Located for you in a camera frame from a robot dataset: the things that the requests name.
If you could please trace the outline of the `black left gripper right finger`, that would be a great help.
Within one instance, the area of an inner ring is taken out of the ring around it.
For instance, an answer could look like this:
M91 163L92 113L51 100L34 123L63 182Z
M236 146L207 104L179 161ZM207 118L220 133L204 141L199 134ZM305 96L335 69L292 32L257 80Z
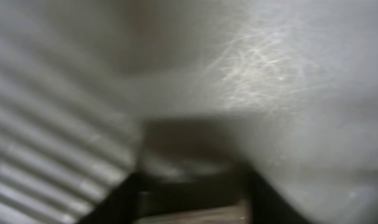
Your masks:
M254 170L246 174L246 191L252 224L312 224Z

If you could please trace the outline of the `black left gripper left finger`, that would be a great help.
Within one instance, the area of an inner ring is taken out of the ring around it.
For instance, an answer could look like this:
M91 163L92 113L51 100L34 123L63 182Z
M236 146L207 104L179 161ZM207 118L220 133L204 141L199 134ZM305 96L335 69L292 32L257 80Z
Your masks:
M141 178L131 174L77 224L131 224L138 217Z

